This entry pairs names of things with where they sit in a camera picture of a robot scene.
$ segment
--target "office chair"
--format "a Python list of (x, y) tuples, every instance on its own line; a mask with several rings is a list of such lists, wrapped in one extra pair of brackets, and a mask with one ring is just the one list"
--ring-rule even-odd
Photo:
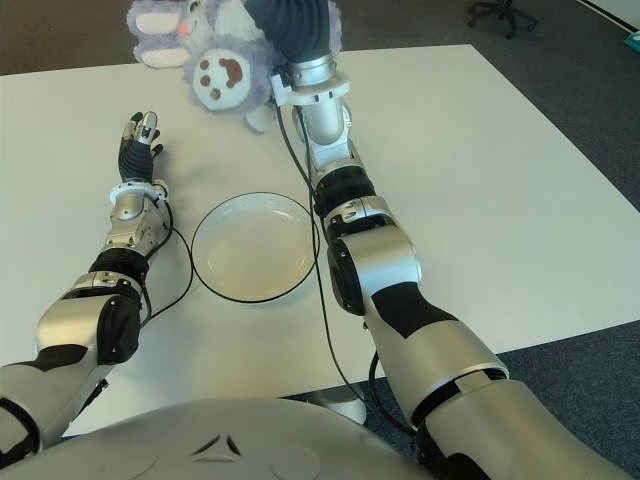
[[(504, 20), (506, 18), (509, 21), (509, 24), (511, 25), (511, 31), (506, 35), (506, 37), (509, 39), (515, 37), (516, 31), (518, 30), (516, 17), (529, 20), (529, 22), (531, 23), (527, 25), (527, 30), (533, 32), (538, 25), (538, 20), (533, 18), (531, 15), (524, 13), (522, 10), (513, 7), (511, 5), (512, 3), (513, 0), (502, 0), (501, 2), (475, 2), (467, 10), (469, 13), (473, 14), (473, 17), (471, 17), (471, 20), (469, 20), (467, 25), (469, 25), (470, 27), (475, 27), (476, 20), (479, 17), (496, 14), (498, 15), (498, 20)], [(475, 13), (477, 7), (481, 7), (486, 10), (480, 13)]]

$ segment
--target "white table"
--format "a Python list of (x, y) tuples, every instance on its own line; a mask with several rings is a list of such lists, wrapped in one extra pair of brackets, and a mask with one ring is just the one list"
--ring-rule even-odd
[[(426, 297), (496, 352), (640, 317), (640, 215), (470, 46), (349, 52), (353, 139), (378, 192), (413, 238)], [(94, 260), (108, 230), (124, 120), (155, 110), (166, 147), (158, 176), (191, 236), (220, 201), (304, 186), (277, 129), (189, 101), (179, 70), (141, 65), (0, 79), (0, 362), (33, 357), (40, 315)], [(337, 355), (353, 381), (373, 351), (361, 320), (332, 301)], [(149, 278), (153, 304), (183, 288), (174, 238)], [(154, 320), (138, 353), (72, 426), (84, 432), (210, 396), (280, 396), (336, 385), (310, 276), (264, 305), (225, 301), (196, 282)]]

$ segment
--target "purple plush toy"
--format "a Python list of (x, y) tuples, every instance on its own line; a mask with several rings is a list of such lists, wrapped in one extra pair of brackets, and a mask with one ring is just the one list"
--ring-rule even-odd
[[(340, 12), (329, 1), (330, 48), (341, 48)], [(213, 113), (242, 115), (254, 133), (273, 124), (269, 78), (284, 63), (242, 0), (135, 0), (127, 15), (139, 43), (133, 53), (150, 67), (183, 66), (195, 100)]]

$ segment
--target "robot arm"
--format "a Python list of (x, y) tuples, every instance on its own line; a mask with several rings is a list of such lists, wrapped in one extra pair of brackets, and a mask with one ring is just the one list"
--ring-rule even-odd
[(301, 112), (297, 126), (308, 143), (335, 296), (346, 311), (364, 316), (419, 436), (435, 442), (463, 478), (630, 478), (510, 380), (464, 323), (420, 293), (415, 249), (349, 141), (351, 117), (341, 98), (349, 80), (329, 53), (327, 1), (247, 0), (245, 7), (289, 61), (272, 78), (274, 97)]
[(167, 236), (160, 206), (167, 189), (152, 185), (161, 145), (157, 117), (125, 126), (111, 192), (111, 231), (98, 258), (42, 316), (37, 358), (0, 368), (0, 468), (57, 443), (69, 423), (107, 385), (114, 365), (138, 348), (140, 299), (152, 255)]

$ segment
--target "white bowl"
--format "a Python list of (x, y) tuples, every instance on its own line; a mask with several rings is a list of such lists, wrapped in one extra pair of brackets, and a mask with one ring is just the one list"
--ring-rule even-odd
[[(258, 303), (281, 297), (309, 275), (319, 248), (309, 211), (275, 193), (247, 193), (215, 207), (191, 245), (196, 274), (213, 293)], [(316, 252), (312, 251), (316, 235)]]

